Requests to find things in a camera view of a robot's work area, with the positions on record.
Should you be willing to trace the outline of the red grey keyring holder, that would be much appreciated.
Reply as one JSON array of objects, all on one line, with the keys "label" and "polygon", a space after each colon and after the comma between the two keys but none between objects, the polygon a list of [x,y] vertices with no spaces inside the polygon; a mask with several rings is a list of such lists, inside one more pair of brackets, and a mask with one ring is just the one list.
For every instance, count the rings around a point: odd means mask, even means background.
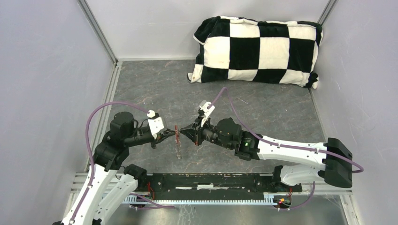
[{"label": "red grey keyring holder", "polygon": [[178,130],[178,126],[175,125],[175,136],[176,136],[176,157],[177,159],[182,159],[182,153],[181,153],[181,143],[180,143],[180,138],[179,138],[179,130]]}]

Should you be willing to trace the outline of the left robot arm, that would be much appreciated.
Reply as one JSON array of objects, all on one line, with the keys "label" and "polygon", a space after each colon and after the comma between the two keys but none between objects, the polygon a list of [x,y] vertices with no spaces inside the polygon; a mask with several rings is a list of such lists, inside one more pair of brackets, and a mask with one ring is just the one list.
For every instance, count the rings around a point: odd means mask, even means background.
[{"label": "left robot arm", "polygon": [[176,134],[157,113],[150,115],[145,127],[139,126],[130,112],[114,116],[110,130],[94,150],[93,165],[84,187],[58,225],[105,225],[130,193],[146,188],[146,170],[131,164],[124,169],[116,186],[104,194],[129,155],[130,147],[149,143],[155,149],[157,144]]}]

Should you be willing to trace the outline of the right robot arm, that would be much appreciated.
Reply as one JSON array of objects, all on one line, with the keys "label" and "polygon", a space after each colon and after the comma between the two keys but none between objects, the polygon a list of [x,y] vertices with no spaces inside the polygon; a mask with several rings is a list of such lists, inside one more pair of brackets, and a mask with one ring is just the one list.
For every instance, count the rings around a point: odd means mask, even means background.
[{"label": "right robot arm", "polygon": [[271,186],[284,191],[288,186],[301,183],[324,181],[338,188],[352,187],[352,153],[336,138],[326,143],[302,143],[272,139],[244,131],[232,118],[222,119],[217,125],[210,121],[196,119],[180,129],[195,145],[203,141],[233,150],[235,156],[250,161],[280,160],[293,162],[293,166],[274,168]]}]

